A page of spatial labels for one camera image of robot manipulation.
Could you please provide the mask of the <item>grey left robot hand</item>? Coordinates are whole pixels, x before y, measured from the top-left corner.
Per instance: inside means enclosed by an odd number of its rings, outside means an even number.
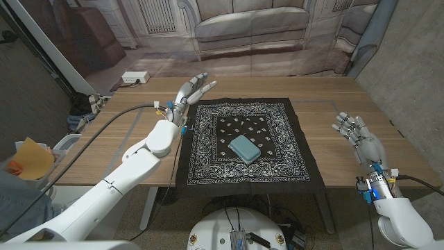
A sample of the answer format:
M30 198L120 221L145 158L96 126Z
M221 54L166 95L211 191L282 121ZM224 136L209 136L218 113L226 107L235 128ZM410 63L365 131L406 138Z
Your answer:
M216 81L206 85L208 73L196 75L191 80L185 82L175 99L172 101L172 107L166 112L167 119L176 126L181 126L185 111L190 105L196 104L205 93L209 92L217 84Z

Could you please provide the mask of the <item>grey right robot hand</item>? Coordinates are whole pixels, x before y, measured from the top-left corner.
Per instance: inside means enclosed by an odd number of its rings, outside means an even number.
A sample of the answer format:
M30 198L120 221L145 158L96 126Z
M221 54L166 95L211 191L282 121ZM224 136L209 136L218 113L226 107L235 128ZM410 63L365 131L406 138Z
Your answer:
M360 116L340 112L332 128L355 149L355 158L366 174L366 177L357 177L357 189L368 203L403 197L391 175L384 146Z

